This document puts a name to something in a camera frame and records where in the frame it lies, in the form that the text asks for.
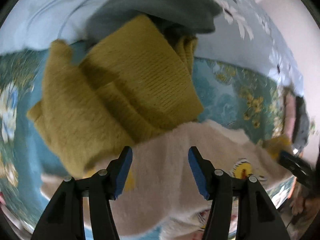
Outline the grey green garment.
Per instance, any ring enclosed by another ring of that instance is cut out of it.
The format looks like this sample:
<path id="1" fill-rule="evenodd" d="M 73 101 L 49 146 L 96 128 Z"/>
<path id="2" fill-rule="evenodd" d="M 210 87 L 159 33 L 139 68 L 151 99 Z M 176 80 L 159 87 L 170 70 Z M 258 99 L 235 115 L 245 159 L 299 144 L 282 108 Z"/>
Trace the grey green garment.
<path id="1" fill-rule="evenodd" d="M 214 0 L 108 0 L 86 23 L 88 48 L 138 15 L 147 16 L 174 46 L 182 36 L 215 31 L 222 8 Z"/>

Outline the light blue floral quilt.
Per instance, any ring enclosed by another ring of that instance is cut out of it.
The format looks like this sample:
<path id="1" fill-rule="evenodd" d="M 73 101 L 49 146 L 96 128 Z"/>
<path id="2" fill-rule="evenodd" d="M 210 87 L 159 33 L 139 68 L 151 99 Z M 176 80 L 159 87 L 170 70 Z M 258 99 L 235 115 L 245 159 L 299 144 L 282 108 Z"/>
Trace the light blue floral quilt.
<path id="1" fill-rule="evenodd" d="M 58 38 L 85 38 L 85 23 L 107 0 L 19 0 L 1 26 L 1 54 L 45 50 Z M 304 94 L 303 76 L 282 34 L 252 0 L 214 0 L 222 14 L 200 35 L 195 55 L 248 68 Z"/>

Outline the dark grey folded garment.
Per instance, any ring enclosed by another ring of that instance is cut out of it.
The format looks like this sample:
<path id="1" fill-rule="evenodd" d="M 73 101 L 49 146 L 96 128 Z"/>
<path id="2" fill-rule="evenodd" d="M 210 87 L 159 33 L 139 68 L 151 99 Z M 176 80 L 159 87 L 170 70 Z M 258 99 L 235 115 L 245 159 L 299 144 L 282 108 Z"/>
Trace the dark grey folded garment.
<path id="1" fill-rule="evenodd" d="M 296 97 L 296 120 L 293 130 L 292 143 L 295 149 L 302 151 L 308 144 L 310 119 L 306 111 L 303 97 Z"/>

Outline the mustard yellow knit sweater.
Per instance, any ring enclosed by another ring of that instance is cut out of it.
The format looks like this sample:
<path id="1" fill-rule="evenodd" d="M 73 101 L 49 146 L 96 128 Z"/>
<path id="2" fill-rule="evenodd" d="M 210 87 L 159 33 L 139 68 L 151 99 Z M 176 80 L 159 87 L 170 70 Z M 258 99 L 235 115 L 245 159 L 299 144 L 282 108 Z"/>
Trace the mustard yellow knit sweater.
<path id="1" fill-rule="evenodd" d="M 96 44 L 79 65 L 63 40 L 52 42 L 42 98 L 27 113 L 67 172 L 82 178 L 104 158 L 180 124 L 203 105 L 192 82 L 197 39 L 170 45 L 145 15 Z"/>

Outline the pink folded cloth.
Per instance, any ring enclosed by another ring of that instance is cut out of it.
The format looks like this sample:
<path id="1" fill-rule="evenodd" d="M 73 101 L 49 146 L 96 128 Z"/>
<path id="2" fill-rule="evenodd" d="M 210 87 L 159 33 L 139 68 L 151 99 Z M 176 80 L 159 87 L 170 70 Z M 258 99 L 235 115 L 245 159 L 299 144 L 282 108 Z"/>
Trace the pink folded cloth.
<path id="1" fill-rule="evenodd" d="M 296 99 L 288 92 L 285 97 L 284 133 L 292 141 L 296 121 Z"/>

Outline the cream fuzzy cartoon sweater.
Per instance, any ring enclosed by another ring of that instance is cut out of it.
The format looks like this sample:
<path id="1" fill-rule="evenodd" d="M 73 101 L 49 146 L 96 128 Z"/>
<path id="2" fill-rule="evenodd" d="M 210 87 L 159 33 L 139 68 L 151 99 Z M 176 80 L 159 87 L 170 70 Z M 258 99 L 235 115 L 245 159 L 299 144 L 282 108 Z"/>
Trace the cream fuzzy cartoon sweater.
<path id="1" fill-rule="evenodd" d="M 267 190 L 289 178 L 275 158 L 278 147 L 289 149 L 285 136 L 254 144 L 241 129 L 212 120 L 189 122 L 133 148 L 125 189 L 111 203 L 121 237 L 139 237 L 161 227 L 160 239 L 191 239 L 207 222 L 210 202 L 199 193 L 188 163 L 196 146 L 204 159 L 231 177 L 255 176 Z"/>

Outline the teal floral bed sheet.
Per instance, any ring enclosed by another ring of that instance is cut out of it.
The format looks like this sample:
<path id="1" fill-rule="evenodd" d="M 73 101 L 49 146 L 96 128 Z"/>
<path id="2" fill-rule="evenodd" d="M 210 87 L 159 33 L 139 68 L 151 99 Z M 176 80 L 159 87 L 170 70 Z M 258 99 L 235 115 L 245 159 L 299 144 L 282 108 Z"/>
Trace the teal floral bed sheet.
<path id="1" fill-rule="evenodd" d="M 22 50 L 1 57 L 1 192 L 8 209 L 32 230 L 47 201 L 41 174 L 66 170 L 47 148 L 26 113 L 41 96 L 48 51 Z M 243 129 L 260 144 L 284 126 L 284 90 L 258 73 L 197 57 L 193 84 L 204 107 L 199 121 Z"/>

